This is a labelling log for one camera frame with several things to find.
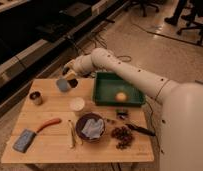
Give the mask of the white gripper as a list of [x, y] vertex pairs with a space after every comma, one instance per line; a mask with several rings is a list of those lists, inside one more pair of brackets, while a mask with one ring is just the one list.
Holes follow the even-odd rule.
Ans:
[[82, 68], [79, 60], [70, 60], [63, 67], [63, 78], [67, 81], [76, 79], [78, 76], [81, 76]]

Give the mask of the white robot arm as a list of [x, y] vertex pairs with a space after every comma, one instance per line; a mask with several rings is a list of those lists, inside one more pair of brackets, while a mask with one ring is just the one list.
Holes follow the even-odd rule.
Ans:
[[68, 61], [65, 78], [114, 72], [162, 106], [159, 171], [203, 171], [203, 83], [178, 83], [96, 48]]

